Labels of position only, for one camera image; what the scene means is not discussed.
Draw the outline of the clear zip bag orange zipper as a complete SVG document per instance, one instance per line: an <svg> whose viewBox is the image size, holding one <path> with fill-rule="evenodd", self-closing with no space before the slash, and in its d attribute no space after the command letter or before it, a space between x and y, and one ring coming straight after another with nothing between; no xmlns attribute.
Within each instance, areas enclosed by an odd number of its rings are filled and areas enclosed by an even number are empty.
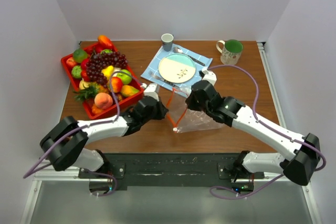
<svg viewBox="0 0 336 224"><path fill-rule="evenodd" d="M173 132L186 133L223 128L224 124L215 122L204 112L187 108L185 101L190 93L191 87L172 89L172 94L166 104L169 110L166 117L172 124Z"/></svg>

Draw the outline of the red yellow apple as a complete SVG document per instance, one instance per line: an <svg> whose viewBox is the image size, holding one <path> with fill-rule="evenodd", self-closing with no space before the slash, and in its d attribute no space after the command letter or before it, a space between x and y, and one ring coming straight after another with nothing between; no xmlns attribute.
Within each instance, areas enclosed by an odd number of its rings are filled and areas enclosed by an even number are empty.
<svg viewBox="0 0 336 224"><path fill-rule="evenodd" d="M108 81L108 88L112 93L119 93L122 89L123 83L119 77L111 77Z"/></svg>

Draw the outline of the orange peach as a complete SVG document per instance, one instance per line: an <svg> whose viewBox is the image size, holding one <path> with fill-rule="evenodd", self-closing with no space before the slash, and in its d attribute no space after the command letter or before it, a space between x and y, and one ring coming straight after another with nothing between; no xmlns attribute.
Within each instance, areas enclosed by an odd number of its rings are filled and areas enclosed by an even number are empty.
<svg viewBox="0 0 336 224"><path fill-rule="evenodd" d="M113 105L113 99L111 95L101 92L95 96L94 104L99 109L105 110Z"/></svg>

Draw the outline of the dark red grape bunch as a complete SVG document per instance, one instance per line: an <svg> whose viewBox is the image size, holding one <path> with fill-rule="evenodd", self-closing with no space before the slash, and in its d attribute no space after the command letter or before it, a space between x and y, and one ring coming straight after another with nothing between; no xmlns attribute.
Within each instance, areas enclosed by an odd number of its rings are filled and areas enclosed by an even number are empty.
<svg viewBox="0 0 336 224"><path fill-rule="evenodd" d="M128 61L126 56L119 51L113 51L113 53L109 54L97 53L90 57L87 63L86 73L90 77L90 81L106 86L109 79L107 80L101 76L101 70L107 66L114 66L114 69L124 69L127 65Z"/></svg>

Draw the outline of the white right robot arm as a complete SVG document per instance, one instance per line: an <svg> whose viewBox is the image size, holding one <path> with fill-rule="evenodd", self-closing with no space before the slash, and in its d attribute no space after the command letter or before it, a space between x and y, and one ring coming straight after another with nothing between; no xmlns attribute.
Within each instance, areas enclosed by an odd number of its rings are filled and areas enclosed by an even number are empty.
<svg viewBox="0 0 336 224"><path fill-rule="evenodd" d="M243 151L232 165L239 178L258 172L285 175L290 181L306 186L321 159L319 139L288 131L264 117L253 114L245 103L233 97L221 97L207 80L191 87L187 108L202 111L215 122L244 131L271 146L275 153Z"/></svg>

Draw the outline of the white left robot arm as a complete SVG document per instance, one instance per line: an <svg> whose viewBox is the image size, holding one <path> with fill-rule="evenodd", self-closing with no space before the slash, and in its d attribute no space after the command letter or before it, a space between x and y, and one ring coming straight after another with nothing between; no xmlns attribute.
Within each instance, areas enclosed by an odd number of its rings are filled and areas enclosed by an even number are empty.
<svg viewBox="0 0 336 224"><path fill-rule="evenodd" d="M77 121L67 116L40 141L40 147L53 168L63 171L79 160L86 144L131 135L150 120L164 119L168 111L161 100L144 96L134 106L110 118Z"/></svg>

